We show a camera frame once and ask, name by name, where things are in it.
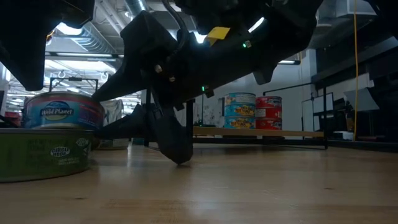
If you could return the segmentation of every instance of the blue tuna can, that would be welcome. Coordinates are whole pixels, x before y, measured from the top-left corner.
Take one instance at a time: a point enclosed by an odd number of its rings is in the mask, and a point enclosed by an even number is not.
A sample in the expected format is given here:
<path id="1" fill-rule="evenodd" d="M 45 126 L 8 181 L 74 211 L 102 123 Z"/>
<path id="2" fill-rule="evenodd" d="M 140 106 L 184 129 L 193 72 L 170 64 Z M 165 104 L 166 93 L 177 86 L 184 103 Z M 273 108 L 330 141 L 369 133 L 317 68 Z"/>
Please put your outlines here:
<path id="1" fill-rule="evenodd" d="M 256 128 L 256 119 L 250 117 L 225 118 L 224 128 L 254 129 Z"/>
<path id="2" fill-rule="evenodd" d="M 239 104 L 256 104 L 256 95 L 253 93 L 230 93 L 225 95 L 225 106 Z"/>
<path id="3" fill-rule="evenodd" d="M 102 105 L 77 93 L 43 93 L 25 104 L 24 128 L 96 130 L 103 122 Z"/>
<path id="4" fill-rule="evenodd" d="M 224 116 L 249 116 L 254 117 L 256 107 L 254 105 L 228 105 L 224 108 Z"/>

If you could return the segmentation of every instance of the cable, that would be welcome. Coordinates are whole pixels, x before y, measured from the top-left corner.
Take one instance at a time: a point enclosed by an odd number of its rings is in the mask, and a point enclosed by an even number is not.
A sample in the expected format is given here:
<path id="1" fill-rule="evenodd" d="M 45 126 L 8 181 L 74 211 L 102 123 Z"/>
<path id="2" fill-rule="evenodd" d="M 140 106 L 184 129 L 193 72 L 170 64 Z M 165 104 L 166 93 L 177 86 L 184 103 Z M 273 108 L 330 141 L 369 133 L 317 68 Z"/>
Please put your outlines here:
<path id="1" fill-rule="evenodd" d="M 181 38 L 178 41 L 178 46 L 177 48 L 173 51 L 173 53 L 169 56 L 169 61 L 172 61 L 176 54 L 181 51 L 183 46 L 188 40 L 188 29 L 187 25 L 184 23 L 184 20 L 180 17 L 180 15 L 174 10 L 174 8 L 170 5 L 169 0 L 162 0 L 162 3 L 166 10 L 170 13 L 170 15 L 175 19 L 177 22 L 178 26 L 180 27 L 181 30 Z"/>
<path id="2" fill-rule="evenodd" d="M 359 77 L 359 64 L 358 64 L 358 34 L 357 34 L 357 24 L 356 24 L 356 10 L 357 10 L 357 0 L 354 0 L 354 47 L 355 47 L 355 116 L 354 116 L 354 139 L 356 140 L 356 125 L 358 122 L 358 77 Z"/>

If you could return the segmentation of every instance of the green can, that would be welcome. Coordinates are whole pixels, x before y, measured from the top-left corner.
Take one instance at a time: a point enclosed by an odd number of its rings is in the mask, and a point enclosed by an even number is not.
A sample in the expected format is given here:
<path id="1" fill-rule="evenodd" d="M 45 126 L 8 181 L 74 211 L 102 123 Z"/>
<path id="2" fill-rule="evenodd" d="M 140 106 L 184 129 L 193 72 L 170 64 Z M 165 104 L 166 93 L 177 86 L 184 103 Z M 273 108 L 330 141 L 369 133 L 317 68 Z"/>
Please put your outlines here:
<path id="1" fill-rule="evenodd" d="M 46 179 L 87 170 L 93 133 L 0 129 L 0 182 Z"/>

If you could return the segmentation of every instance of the shelf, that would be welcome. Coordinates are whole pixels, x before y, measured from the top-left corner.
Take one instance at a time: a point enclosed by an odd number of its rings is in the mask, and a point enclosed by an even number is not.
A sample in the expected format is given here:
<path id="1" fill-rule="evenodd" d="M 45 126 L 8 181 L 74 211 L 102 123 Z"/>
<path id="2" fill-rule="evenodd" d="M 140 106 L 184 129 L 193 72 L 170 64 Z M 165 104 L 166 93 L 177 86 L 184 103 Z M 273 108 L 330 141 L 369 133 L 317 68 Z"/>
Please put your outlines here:
<path id="1" fill-rule="evenodd" d="M 193 127 L 194 135 L 323 137 L 323 132 Z"/>

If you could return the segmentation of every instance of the wooden floor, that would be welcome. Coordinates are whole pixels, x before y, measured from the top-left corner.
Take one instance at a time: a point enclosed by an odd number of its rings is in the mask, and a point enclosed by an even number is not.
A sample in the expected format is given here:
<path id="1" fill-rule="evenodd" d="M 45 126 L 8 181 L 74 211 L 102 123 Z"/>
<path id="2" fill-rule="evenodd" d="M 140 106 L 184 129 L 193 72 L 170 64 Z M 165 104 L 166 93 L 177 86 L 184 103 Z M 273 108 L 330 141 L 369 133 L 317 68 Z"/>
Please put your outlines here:
<path id="1" fill-rule="evenodd" d="M 199 145 L 182 167 L 143 147 L 94 160 L 0 184 L 0 223 L 398 223 L 398 154 Z"/>

